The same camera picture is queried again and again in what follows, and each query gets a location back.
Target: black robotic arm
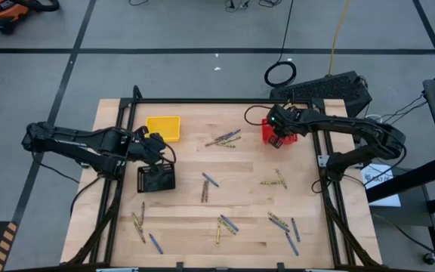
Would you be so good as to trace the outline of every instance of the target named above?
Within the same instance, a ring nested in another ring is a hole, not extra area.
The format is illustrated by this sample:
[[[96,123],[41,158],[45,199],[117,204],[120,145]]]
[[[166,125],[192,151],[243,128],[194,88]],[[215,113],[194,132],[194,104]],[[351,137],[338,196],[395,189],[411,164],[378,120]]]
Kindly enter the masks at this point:
[[[26,127],[21,144],[32,153],[51,151],[89,164],[99,176],[115,180],[122,176],[121,166],[127,161],[155,165],[163,158],[160,153],[165,149],[162,137],[152,133],[145,138],[148,132],[145,126],[135,132],[117,127],[89,132],[38,122]]]
[[[359,135],[367,145],[348,153],[333,153],[323,162],[328,177],[339,181],[345,170],[359,163],[368,164],[374,158],[396,159],[404,148],[406,136],[391,125],[371,119],[327,116],[315,110],[274,105],[267,114],[268,125],[277,137],[269,140],[275,148],[282,145],[281,138],[292,134],[306,136],[310,132],[335,131]]]

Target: yellow bowl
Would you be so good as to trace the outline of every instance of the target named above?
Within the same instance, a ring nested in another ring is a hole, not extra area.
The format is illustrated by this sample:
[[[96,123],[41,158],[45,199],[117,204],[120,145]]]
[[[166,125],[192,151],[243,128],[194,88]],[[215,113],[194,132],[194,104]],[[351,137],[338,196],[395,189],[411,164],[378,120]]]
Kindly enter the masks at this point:
[[[166,143],[179,141],[180,116],[147,117],[145,125],[149,133],[158,132]]]

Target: black stripe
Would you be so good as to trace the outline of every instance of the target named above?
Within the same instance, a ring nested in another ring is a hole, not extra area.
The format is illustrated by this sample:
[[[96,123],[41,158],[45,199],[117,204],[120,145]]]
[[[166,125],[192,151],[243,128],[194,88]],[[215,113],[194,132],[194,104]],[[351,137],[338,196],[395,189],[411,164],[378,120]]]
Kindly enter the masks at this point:
[[[426,32],[429,35],[429,39],[432,42],[432,45],[434,46],[435,49],[435,33],[426,16],[426,13],[424,12],[424,9],[422,8],[422,5],[419,0],[412,0],[412,1],[414,2],[414,6],[417,9],[417,12],[419,13],[419,17],[421,18],[422,24],[424,24],[424,28],[426,29]]]
[[[55,120],[57,119],[58,110],[60,109],[63,96],[65,95],[65,90],[66,86],[68,85],[69,78],[72,75],[73,66],[75,65],[75,60],[78,55],[78,50],[82,45],[83,36],[85,35],[85,31],[87,30],[88,22],[90,21],[91,13],[94,10],[96,1],[97,0],[90,0],[90,2],[88,3],[87,11],[85,12],[82,25],[80,26],[79,34],[76,37],[75,44],[68,60],[68,64],[66,65],[65,72],[63,73],[63,78],[61,79],[60,87],[58,88],[58,92],[55,96],[53,106],[51,107],[50,114],[48,116],[48,122],[50,124],[54,124]],[[36,159],[41,162],[43,160],[43,154],[36,154]],[[31,195],[33,185],[35,184],[38,170],[39,165],[33,161],[23,186],[23,192],[20,195],[20,199],[18,200],[18,204],[16,206],[16,210],[14,211],[12,219],[12,221],[18,226],[23,219],[26,206],[28,205],[29,196]]]
[[[0,48],[0,54],[71,54],[71,48]]]
[[[61,101],[65,95],[66,86],[70,76],[72,75],[73,67],[75,66],[76,57],[79,54],[80,46],[82,46],[83,37],[87,31],[88,23],[90,22],[91,13],[94,10],[95,2],[97,0],[90,0],[88,3],[87,11],[85,12],[85,17],[83,17],[82,25],[80,26],[79,34],[76,36],[75,44],[73,46],[72,54],[69,57],[68,64],[66,65],[65,72],[63,73],[63,78],[61,79],[60,87],[58,88],[57,95],[54,99],[53,106],[50,110],[50,116],[48,117],[48,122],[54,124],[57,119],[58,110],[60,110]]]
[[[80,54],[279,54],[281,48],[82,48]],[[285,48],[284,54],[330,54],[331,49]],[[335,49],[335,54],[435,54],[434,49]]]
[[[280,48],[80,48],[77,54],[279,54]],[[0,54],[71,54],[70,48],[0,48]],[[330,54],[326,48],[285,48],[284,54]],[[335,54],[422,55],[435,49],[335,49]]]

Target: wooden tabletop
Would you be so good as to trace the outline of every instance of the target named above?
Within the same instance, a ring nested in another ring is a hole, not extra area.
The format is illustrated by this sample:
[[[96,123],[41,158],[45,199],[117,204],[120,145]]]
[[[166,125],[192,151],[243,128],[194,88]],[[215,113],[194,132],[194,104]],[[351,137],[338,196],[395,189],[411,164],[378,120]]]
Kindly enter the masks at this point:
[[[119,100],[101,100],[94,129],[115,125]],[[332,251],[320,194],[310,189],[318,179],[312,134],[279,150],[264,144],[261,127],[247,124],[243,113],[250,104],[138,104],[134,128],[148,116],[180,116],[180,140],[170,143],[177,155],[176,189],[137,194],[137,167],[129,163],[125,173],[122,201],[113,247],[112,266],[274,268],[283,262],[287,268],[332,268]],[[326,100],[329,115],[345,116],[342,100]],[[252,122],[260,122],[267,110],[249,112]],[[236,148],[205,147],[213,138],[241,128]],[[336,152],[354,148],[351,135],[331,133]],[[275,168],[284,176],[281,185],[264,186],[261,181],[278,181]],[[208,202],[201,203],[202,172],[219,187],[209,184]],[[348,175],[361,179],[358,170]],[[96,174],[84,170],[80,190]],[[347,178],[341,182],[350,230],[362,247],[378,262],[381,256],[363,186]],[[103,181],[85,191],[76,201],[61,261],[68,261],[85,243],[95,227]],[[147,243],[140,240],[131,213],[146,211],[143,224]],[[268,220],[272,212],[291,227],[296,220],[301,241],[295,256],[284,231]],[[217,218],[227,216],[238,226],[237,235],[221,228],[221,244],[216,246]],[[160,255],[149,239],[151,233],[164,252]],[[102,236],[99,260],[103,259],[106,233]],[[346,263],[343,246],[342,262]]]

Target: black cable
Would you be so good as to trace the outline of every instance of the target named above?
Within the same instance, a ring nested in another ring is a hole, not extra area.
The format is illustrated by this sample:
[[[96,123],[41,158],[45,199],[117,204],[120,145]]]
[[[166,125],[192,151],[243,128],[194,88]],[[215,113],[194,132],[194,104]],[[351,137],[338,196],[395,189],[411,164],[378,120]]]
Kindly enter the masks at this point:
[[[373,178],[371,178],[370,181],[365,182],[364,185],[367,185],[367,184],[371,183],[376,178],[379,178],[382,175],[385,175],[388,171],[390,171],[390,170],[394,169],[395,167],[397,167],[405,159],[406,155],[407,155],[407,149],[404,149],[404,156],[402,158],[400,158],[400,160],[398,162],[394,163],[390,168],[388,168],[387,170],[383,171],[382,173],[380,173],[380,174],[374,176]]]
[[[261,106],[261,105],[254,105],[254,106],[251,106],[251,107],[249,107],[248,109],[246,109],[246,111],[245,111],[245,121],[246,121],[249,125],[263,125],[263,124],[261,124],[261,123],[260,123],[260,124],[256,124],[256,123],[249,122],[248,119],[246,118],[246,114],[248,114],[248,111],[249,111],[250,109],[255,108],[255,107],[260,107],[260,108],[264,108],[264,109],[271,110],[271,107],[266,107],[266,106]]]
[[[246,0],[246,2],[243,4],[243,0],[240,0],[240,1],[239,1],[239,4],[238,4],[238,7],[236,7],[236,6],[234,5],[233,0],[226,0],[226,1],[224,2],[224,6],[225,6],[224,10],[225,10],[226,12],[229,12],[229,13],[234,13],[234,12],[239,11],[239,10],[245,10],[246,8],[248,8],[248,3],[249,3],[250,1],[251,1],[251,0]]]
[[[401,118],[403,118],[404,116],[406,116],[408,113],[412,112],[412,111],[415,110],[415,109],[418,109],[418,108],[424,106],[425,104],[427,104],[427,101],[426,101],[426,102],[423,102],[423,103],[421,103],[421,104],[419,104],[419,105],[417,105],[417,106],[415,106],[415,107],[413,107],[413,108],[411,108],[410,110],[406,111],[405,113],[401,113],[402,116],[399,117],[399,118],[397,118],[395,121],[393,121],[393,122],[391,123],[391,125],[393,125],[395,122],[401,120]]]
[[[432,248],[426,246],[425,244],[423,244],[423,243],[417,241],[416,239],[412,238],[410,235],[407,234],[407,232],[405,232],[403,229],[401,229],[401,228],[400,228],[399,226],[397,226],[396,224],[394,224],[394,223],[388,221],[386,218],[384,218],[384,217],[382,217],[382,216],[380,216],[380,215],[377,215],[377,214],[375,214],[375,213],[372,213],[372,215],[375,216],[376,218],[381,219],[381,220],[384,221],[385,223],[394,226],[394,227],[395,227],[395,228],[396,228],[400,233],[402,233],[402,234],[403,234],[405,237],[407,237],[409,240],[411,240],[411,241],[414,242],[415,244],[419,245],[420,247],[422,247],[422,248],[428,250],[429,252],[432,252],[432,253],[435,254],[435,250],[434,250],[434,249],[432,249]]]
[[[283,43],[281,45],[281,52],[279,53],[279,59],[276,63],[278,63],[281,60],[281,56],[283,55],[283,50],[285,49],[286,36],[288,35],[288,26],[290,25],[290,18],[292,17],[293,1],[294,0],[292,0],[292,3],[290,4],[290,10],[288,11],[288,20],[286,21],[285,36],[283,37]]]
[[[282,0],[260,0],[258,2],[258,5],[260,5],[261,7],[265,7],[265,8],[274,8],[277,5],[281,4]]]
[[[128,0],[128,3],[129,3],[129,5],[131,5],[131,6],[138,6],[138,5],[142,5],[142,4],[145,4],[145,3],[147,3],[149,0],[143,0],[142,2],[140,2],[140,3],[132,3],[132,0]]]
[[[75,205],[75,201],[76,199],[79,198],[79,196],[85,191],[87,190],[91,185],[95,184],[98,180],[100,179],[100,177],[95,178],[91,183],[87,184],[85,187],[83,187],[77,194],[75,197],[73,197],[73,201],[72,201],[72,205],[69,208],[69,215],[71,216],[73,213],[73,206]]]
[[[350,175],[344,175],[344,177],[347,177],[347,178],[352,179],[353,181],[356,181],[358,184],[362,185],[362,187],[365,188],[364,183],[363,183],[360,179],[358,179],[358,178],[354,178],[354,177],[352,177],[352,176],[350,176]],[[311,190],[312,190],[312,192],[314,192],[314,193],[322,193],[322,192],[323,192],[323,190],[321,190],[321,191],[317,191],[317,190],[314,189],[315,184],[316,184],[317,182],[319,182],[319,181],[320,181],[320,179],[317,180],[317,181],[314,181],[314,182],[311,184]],[[333,182],[333,181],[327,180],[326,187],[328,188],[328,187],[330,186],[330,184],[332,184],[332,182]]]
[[[289,9],[289,12],[288,12],[288,20],[286,21],[285,36],[283,37],[283,43],[282,43],[282,46],[281,46],[281,51],[279,53],[278,61],[275,64],[273,64],[270,68],[268,68],[266,70],[266,72],[264,73],[264,81],[266,82],[266,84],[268,84],[269,86],[271,86],[273,88],[280,88],[280,87],[284,87],[284,86],[287,86],[287,85],[291,84],[295,80],[296,74],[297,74],[297,72],[296,72],[296,66],[291,61],[281,61],[281,58],[283,56],[283,51],[285,49],[286,36],[288,35],[288,27],[289,27],[289,24],[290,24],[290,18],[292,17],[293,2],[294,2],[294,0],[292,0],[292,3],[290,4],[290,9]],[[288,79],[286,79],[284,82],[281,82],[281,83],[272,83],[272,82],[270,82],[269,76],[270,76],[271,70],[273,70],[276,67],[281,66],[281,65],[290,66],[292,68],[292,76],[290,76]]]
[[[347,175],[347,174],[344,174],[344,177],[351,178],[352,180],[358,182],[360,185],[362,185],[363,187],[365,187],[364,183],[363,183],[360,179],[358,179],[358,178],[352,177],[352,176]]]
[[[414,99],[410,104],[408,104],[407,106],[403,107],[403,108],[400,109],[400,110],[397,110],[394,114],[386,114],[386,115],[383,115],[382,118],[384,118],[384,116],[390,116],[389,118],[387,118],[386,120],[384,120],[383,123],[386,123],[387,121],[389,121],[389,120],[390,120],[391,118],[393,118],[394,116],[397,116],[397,115],[402,114],[402,113],[399,113],[399,112],[401,112],[401,111],[405,110],[407,107],[413,105],[413,103],[415,103],[417,100],[421,99],[423,96],[424,96],[424,94],[421,94],[418,98]]]
[[[39,164],[40,166],[43,166],[43,167],[45,167],[45,168],[47,168],[47,169],[50,169],[50,170],[52,170],[53,172],[59,174],[60,176],[62,176],[62,177],[64,177],[64,178],[68,178],[68,179],[71,180],[71,181],[75,181],[77,184],[80,183],[80,181],[77,181],[75,178],[72,178],[72,177],[70,177],[70,176],[67,176],[67,175],[65,175],[64,173],[62,173],[62,172],[56,170],[55,168],[50,167],[50,166],[48,166],[48,165],[45,165],[45,164],[43,164],[42,162],[38,161],[38,159],[35,157],[35,152],[33,152],[33,151],[31,152],[31,157],[33,158],[33,161],[36,162],[37,164]]]

